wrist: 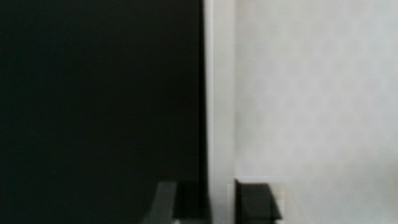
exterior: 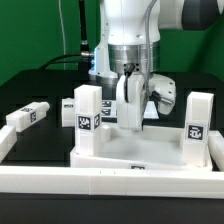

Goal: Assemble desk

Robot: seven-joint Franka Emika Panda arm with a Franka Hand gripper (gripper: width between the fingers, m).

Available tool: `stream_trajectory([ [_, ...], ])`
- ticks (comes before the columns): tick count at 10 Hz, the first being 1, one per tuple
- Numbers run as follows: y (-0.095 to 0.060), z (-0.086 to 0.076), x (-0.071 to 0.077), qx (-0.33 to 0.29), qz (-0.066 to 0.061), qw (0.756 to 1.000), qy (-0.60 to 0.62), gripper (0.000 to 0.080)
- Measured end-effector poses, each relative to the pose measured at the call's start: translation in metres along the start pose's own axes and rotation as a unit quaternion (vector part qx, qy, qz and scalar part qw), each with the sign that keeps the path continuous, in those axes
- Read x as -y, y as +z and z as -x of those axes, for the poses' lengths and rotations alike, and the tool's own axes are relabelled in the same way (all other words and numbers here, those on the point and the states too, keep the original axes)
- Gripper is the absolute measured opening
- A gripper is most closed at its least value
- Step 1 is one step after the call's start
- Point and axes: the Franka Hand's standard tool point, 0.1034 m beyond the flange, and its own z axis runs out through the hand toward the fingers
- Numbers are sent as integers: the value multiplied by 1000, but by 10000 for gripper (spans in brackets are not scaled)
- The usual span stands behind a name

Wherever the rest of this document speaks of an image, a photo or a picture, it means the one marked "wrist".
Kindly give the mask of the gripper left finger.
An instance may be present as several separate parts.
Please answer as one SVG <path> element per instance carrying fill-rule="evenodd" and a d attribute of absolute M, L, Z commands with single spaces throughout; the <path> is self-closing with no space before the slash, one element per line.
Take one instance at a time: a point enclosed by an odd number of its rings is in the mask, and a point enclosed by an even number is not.
<path fill-rule="evenodd" d="M 178 183 L 160 182 L 157 185 L 151 209 L 141 224 L 173 224 Z"/>

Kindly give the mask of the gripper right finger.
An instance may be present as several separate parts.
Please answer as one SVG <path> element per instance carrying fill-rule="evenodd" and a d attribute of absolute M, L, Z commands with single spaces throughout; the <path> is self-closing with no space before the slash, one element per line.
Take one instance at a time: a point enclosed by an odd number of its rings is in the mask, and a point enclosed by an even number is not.
<path fill-rule="evenodd" d="M 235 181 L 235 224 L 277 224 L 283 219 L 267 183 Z"/>

